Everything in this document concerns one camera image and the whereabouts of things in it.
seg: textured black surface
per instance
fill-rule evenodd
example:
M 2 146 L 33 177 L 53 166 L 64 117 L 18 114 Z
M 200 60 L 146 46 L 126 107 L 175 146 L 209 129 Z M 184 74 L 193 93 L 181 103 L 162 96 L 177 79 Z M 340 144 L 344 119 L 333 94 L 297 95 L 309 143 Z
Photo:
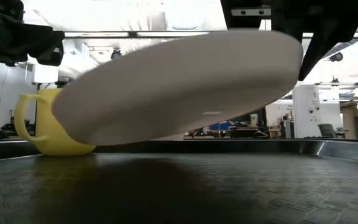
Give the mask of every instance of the textured black surface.
M 358 223 L 358 162 L 291 154 L 7 159 L 0 223 Z

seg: white plate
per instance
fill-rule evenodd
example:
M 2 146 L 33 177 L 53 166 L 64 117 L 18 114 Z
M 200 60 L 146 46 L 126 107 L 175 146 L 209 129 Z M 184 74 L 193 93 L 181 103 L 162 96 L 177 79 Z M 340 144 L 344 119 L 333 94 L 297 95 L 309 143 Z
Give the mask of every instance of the white plate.
M 184 133 L 259 109 L 295 85 L 289 35 L 215 32 L 147 47 L 64 88 L 53 113 L 74 140 L 113 145 Z

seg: yellow mug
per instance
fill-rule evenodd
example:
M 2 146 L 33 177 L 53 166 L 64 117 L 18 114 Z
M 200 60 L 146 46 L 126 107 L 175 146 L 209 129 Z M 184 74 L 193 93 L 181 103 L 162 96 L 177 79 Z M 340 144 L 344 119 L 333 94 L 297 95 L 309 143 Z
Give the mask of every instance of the yellow mug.
M 51 104 L 61 88 L 39 90 L 38 95 L 20 95 L 14 114 L 16 132 L 24 140 L 35 144 L 37 149 L 50 156 L 79 156 L 90 153 L 95 146 L 72 140 L 56 120 Z M 35 137 L 30 136 L 24 125 L 24 115 L 31 99 L 38 100 Z

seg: black machine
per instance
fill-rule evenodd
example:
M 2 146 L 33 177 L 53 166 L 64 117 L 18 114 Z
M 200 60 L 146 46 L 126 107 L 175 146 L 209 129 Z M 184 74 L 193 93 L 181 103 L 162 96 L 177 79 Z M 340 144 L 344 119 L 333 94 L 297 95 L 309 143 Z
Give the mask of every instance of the black machine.
M 28 55 L 43 65 L 59 66 L 63 58 L 65 34 L 49 26 L 23 23 L 20 0 L 0 0 L 0 62 L 15 66 Z
M 262 19 L 271 19 L 272 30 L 300 42 L 303 33 L 313 33 L 301 65 L 301 81 L 328 50 L 352 40 L 358 27 L 358 0 L 221 0 L 221 4 L 228 29 L 257 29 Z M 41 64 L 58 66 L 64 32 L 24 24 L 23 15 L 20 0 L 0 0 L 0 62 L 12 66 L 30 55 Z

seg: mug handle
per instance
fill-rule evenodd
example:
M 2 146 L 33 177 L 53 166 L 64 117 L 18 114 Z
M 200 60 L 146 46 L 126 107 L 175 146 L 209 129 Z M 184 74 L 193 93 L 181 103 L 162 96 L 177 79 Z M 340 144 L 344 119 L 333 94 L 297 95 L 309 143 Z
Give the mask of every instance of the mug handle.
M 32 137 L 25 128 L 24 124 L 24 115 L 27 109 L 27 105 L 31 99 L 38 100 L 39 103 L 49 104 L 49 102 L 40 95 L 20 95 L 19 102 L 16 104 L 15 113 L 14 113 L 14 124 L 17 134 L 26 141 L 30 142 L 42 142 L 47 140 L 49 137 L 46 135 L 39 137 Z

